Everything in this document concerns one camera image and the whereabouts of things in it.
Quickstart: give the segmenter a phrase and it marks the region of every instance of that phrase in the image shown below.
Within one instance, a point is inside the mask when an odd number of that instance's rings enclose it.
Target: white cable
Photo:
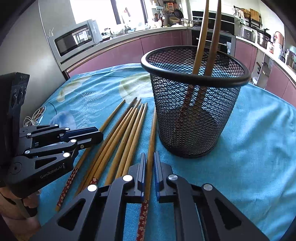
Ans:
[[[34,112],[32,117],[26,116],[23,121],[23,127],[38,126],[40,123],[37,120],[43,117],[45,110],[46,110],[46,106],[42,106]]]

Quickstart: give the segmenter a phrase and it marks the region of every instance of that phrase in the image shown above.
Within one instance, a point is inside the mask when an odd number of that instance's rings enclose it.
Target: wooden cutting board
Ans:
[[[250,12],[251,12],[251,19],[254,19],[260,22],[259,13],[253,9],[250,9]]]

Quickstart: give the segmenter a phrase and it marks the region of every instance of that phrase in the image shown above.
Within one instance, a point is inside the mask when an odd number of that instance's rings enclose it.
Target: wire mesh pen holder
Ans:
[[[168,151],[185,158],[206,155],[215,147],[240,87],[250,79],[242,63],[219,51],[212,76],[204,76],[208,49],[199,74],[191,74],[196,50],[196,46],[164,47],[141,59],[151,77],[159,138]]]

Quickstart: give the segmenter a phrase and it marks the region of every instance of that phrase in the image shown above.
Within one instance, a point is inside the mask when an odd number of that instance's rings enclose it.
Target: microwave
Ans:
[[[49,37],[49,45],[59,64],[102,41],[96,20],[87,20]]]

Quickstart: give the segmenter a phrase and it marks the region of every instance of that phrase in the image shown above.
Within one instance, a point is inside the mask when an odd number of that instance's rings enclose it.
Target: white countertop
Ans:
[[[296,82],[296,73],[289,66],[287,66],[283,61],[281,61],[279,58],[275,58],[275,56],[272,53],[270,53],[269,50],[261,47],[259,44],[257,44],[257,42],[253,43],[249,40],[246,40],[246,39],[238,37],[238,36],[236,36],[236,39],[244,41],[249,44],[252,44],[257,49],[259,49],[260,51],[265,53],[269,58],[271,58],[274,62],[276,62],[287,73],[287,75],[290,76],[291,79],[293,79]]]
[[[180,27],[173,27],[173,28],[172,27],[150,28],[150,29],[146,29],[146,30],[142,30],[142,31],[132,32],[130,34],[120,35],[118,37],[112,38],[110,40],[106,40],[102,43],[99,43],[99,44],[96,44],[96,45],[90,47],[89,49],[82,51],[81,53],[70,58],[69,60],[67,60],[63,64],[60,64],[58,62],[58,65],[61,68],[61,71],[64,71],[64,70],[68,69],[69,67],[71,67],[72,65],[76,64],[77,62],[79,62],[80,60],[86,58],[87,56],[90,56],[91,54],[98,52],[101,49],[107,48],[107,47],[117,44],[119,42],[122,42],[122,41],[125,41],[128,39],[133,39],[135,37],[139,37],[139,36],[143,36],[143,35],[147,35],[147,34],[160,33],[160,32],[166,32],[166,31],[171,31],[171,30],[180,30],[180,29],[187,29],[187,27],[180,25]]]

